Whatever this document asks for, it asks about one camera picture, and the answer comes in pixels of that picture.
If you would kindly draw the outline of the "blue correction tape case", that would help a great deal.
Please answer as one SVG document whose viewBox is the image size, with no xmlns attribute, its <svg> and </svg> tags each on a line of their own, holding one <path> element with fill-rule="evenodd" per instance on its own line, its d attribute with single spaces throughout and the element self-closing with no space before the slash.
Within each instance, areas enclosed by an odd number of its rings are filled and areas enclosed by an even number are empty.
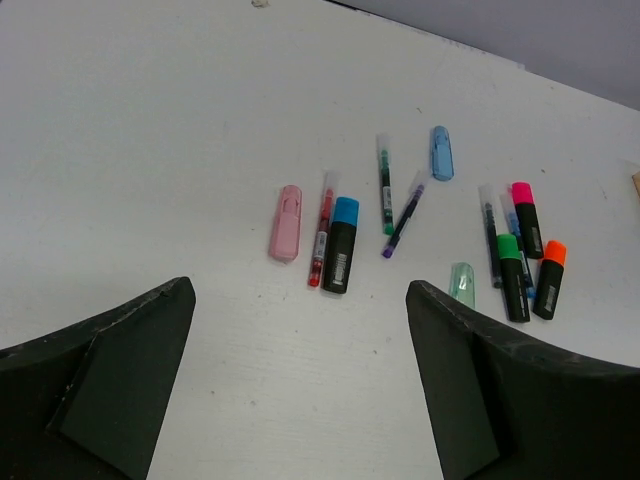
<svg viewBox="0 0 640 480">
<path fill-rule="evenodd" d="M 431 169 L 436 180 L 450 181 L 454 177 L 449 132 L 441 125 L 436 126 L 431 135 Z"/>
</svg>

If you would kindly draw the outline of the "pink cap black highlighter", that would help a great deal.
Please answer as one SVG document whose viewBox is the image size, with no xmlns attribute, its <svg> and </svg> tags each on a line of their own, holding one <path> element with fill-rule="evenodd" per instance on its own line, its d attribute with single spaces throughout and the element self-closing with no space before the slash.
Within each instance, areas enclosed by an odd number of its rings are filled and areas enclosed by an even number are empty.
<svg viewBox="0 0 640 480">
<path fill-rule="evenodd" d="M 514 182 L 511 192 L 525 253 L 528 258 L 542 259 L 544 247 L 531 185 Z"/>
</svg>

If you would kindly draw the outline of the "green correction tape case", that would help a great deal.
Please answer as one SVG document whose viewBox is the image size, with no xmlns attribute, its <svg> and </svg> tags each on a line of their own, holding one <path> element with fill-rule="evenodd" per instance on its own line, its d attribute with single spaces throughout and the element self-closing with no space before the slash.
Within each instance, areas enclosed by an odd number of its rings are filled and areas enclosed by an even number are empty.
<svg viewBox="0 0 640 480">
<path fill-rule="evenodd" d="M 449 295 L 466 307 L 475 308 L 475 275 L 468 263 L 456 262 L 452 265 Z"/>
</svg>

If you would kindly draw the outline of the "pink correction tape case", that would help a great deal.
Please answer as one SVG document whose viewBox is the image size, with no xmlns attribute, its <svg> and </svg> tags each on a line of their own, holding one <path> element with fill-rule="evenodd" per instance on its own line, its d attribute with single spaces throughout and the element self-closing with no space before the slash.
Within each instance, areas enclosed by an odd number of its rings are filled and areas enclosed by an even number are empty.
<svg viewBox="0 0 640 480">
<path fill-rule="evenodd" d="M 281 262 L 291 262 L 299 252 L 302 192 L 286 185 L 280 194 L 269 243 L 269 255 Z"/>
</svg>

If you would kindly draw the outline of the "blue gel pen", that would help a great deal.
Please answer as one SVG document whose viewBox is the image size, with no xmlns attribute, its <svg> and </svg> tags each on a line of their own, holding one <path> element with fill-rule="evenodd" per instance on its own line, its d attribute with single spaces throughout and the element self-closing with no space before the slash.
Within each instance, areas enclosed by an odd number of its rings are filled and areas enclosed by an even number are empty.
<svg viewBox="0 0 640 480">
<path fill-rule="evenodd" d="M 516 241 L 518 244 L 518 250 L 519 250 L 519 255 L 520 255 L 522 268 L 523 268 L 527 297 L 529 299 L 534 299 L 535 287 L 533 283 L 533 277 L 532 277 L 531 269 L 528 263 L 528 258 L 526 256 L 526 252 L 524 249 L 524 243 L 523 243 L 523 239 L 520 231 L 519 219 L 516 213 L 511 192 L 507 191 L 506 193 L 502 193 L 499 196 L 499 198 L 502 204 L 502 209 L 506 218 L 506 223 L 507 223 L 509 232 L 516 237 Z"/>
</svg>

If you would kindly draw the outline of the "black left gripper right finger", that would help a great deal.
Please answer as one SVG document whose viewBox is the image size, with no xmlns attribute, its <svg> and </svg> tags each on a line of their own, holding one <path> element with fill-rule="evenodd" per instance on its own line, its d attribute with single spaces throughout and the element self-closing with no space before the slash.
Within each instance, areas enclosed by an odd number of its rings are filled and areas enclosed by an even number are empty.
<svg viewBox="0 0 640 480">
<path fill-rule="evenodd" d="M 639 371 L 534 338 L 428 282 L 408 324 L 447 479 L 635 479 Z"/>
</svg>

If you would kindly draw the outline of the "green gel pen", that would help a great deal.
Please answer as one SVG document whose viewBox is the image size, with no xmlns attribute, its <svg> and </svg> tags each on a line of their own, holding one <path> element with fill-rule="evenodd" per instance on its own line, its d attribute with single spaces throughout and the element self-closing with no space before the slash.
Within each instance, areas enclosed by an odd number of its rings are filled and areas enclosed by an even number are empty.
<svg viewBox="0 0 640 480">
<path fill-rule="evenodd" d="M 376 149 L 380 172 L 383 231 L 386 235 L 392 235 L 394 221 L 390 176 L 390 137 L 387 133 L 376 135 Z"/>
</svg>

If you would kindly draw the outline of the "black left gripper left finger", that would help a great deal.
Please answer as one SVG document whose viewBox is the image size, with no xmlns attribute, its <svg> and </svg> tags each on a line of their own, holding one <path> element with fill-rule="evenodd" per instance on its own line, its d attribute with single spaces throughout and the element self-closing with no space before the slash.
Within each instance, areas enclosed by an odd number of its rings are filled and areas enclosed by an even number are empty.
<svg viewBox="0 0 640 480">
<path fill-rule="evenodd" d="M 195 304 L 178 277 L 3 349 L 2 478 L 146 478 Z"/>
</svg>

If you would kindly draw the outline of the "red gel pen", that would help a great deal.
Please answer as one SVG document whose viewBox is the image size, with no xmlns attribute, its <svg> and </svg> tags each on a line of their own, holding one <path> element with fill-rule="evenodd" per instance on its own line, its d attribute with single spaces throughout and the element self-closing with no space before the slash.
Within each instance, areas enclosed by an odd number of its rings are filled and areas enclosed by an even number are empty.
<svg viewBox="0 0 640 480">
<path fill-rule="evenodd" d="M 314 238 L 313 252 L 311 255 L 311 267 L 308 278 L 308 285 L 317 288 L 320 285 L 326 248 L 329 236 L 330 220 L 333 212 L 336 189 L 339 181 L 339 173 L 329 170 L 325 173 L 323 192 L 320 204 L 319 218 Z"/>
</svg>

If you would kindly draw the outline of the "purple gel pen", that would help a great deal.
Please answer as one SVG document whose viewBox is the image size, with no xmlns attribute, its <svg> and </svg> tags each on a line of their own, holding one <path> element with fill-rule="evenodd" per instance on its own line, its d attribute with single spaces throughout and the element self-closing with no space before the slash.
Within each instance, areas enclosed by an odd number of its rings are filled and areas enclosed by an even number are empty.
<svg viewBox="0 0 640 480">
<path fill-rule="evenodd" d="M 428 180 L 428 173 L 425 170 L 420 170 L 414 179 L 413 188 L 409 196 L 408 202 L 405 205 L 402 214 L 394 228 L 394 231 L 388 239 L 383 251 L 382 256 L 386 259 L 390 259 L 395 252 L 402 234 L 406 229 L 409 221 L 413 217 L 413 214 L 424 194 L 426 183 Z"/>
</svg>

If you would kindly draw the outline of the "black gel pen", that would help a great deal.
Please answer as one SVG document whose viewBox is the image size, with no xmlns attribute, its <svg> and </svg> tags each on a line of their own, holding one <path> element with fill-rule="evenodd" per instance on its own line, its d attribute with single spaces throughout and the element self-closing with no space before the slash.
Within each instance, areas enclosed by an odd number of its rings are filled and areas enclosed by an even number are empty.
<svg viewBox="0 0 640 480">
<path fill-rule="evenodd" d="M 494 288 L 500 289 L 502 287 L 502 276 L 497 242 L 494 197 L 490 184 L 484 184 L 479 187 L 479 199 L 488 246 L 491 282 Z"/>
</svg>

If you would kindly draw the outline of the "transparent tiered organizer container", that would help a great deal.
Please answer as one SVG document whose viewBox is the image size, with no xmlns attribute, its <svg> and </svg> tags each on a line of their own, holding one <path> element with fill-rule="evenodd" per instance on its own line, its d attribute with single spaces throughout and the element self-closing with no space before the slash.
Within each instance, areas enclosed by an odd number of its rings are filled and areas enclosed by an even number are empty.
<svg viewBox="0 0 640 480">
<path fill-rule="evenodd" d="M 640 165 L 628 160 L 624 161 L 626 175 L 630 178 L 634 190 L 636 192 L 637 199 L 640 200 Z"/>
</svg>

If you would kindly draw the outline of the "blue cap black highlighter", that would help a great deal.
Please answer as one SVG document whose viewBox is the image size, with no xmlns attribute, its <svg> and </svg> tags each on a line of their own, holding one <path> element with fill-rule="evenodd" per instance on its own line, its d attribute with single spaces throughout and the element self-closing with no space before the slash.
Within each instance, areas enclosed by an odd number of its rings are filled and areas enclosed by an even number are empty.
<svg viewBox="0 0 640 480">
<path fill-rule="evenodd" d="M 322 288 L 343 295 L 348 288 L 359 215 L 359 202 L 338 197 L 330 223 Z"/>
</svg>

